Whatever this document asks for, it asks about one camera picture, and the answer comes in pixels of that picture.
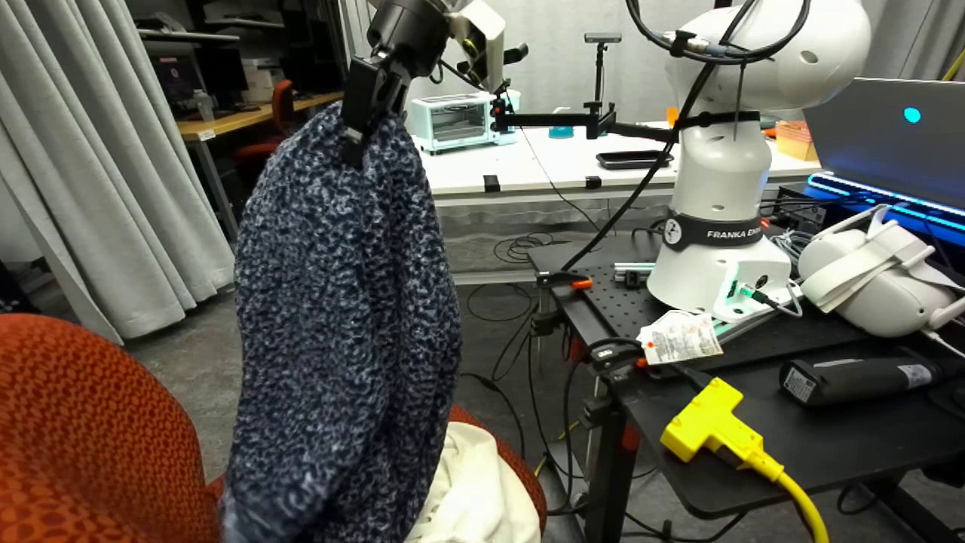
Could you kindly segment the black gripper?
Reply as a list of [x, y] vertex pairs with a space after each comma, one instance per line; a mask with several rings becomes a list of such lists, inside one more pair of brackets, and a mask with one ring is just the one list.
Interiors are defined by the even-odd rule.
[[448, 20], [440, 0], [380, 0], [369, 24], [366, 57], [355, 57], [345, 88], [340, 159], [358, 165], [369, 129], [397, 115], [414, 77], [427, 74], [445, 47]]

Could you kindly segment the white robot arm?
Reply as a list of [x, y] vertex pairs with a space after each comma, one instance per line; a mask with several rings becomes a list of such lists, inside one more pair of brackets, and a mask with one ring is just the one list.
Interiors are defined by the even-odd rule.
[[[358, 159], [377, 124], [404, 109], [414, 77], [445, 46], [465, 50], [465, 82], [506, 88], [504, 19], [485, 0], [370, 0], [369, 50], [351, 62], [345, 150]], [[812, 109], [864, 68], [872, 20], [864, 0], [743, 0], [654, 39], [686, 88], [666, 140], [679, 178], [649, 293], [671, 307], [724, 303], [738, 282], [791, 295], [791, 256], [763, 237], [761, 197], [772, 169], [761, 117]]]

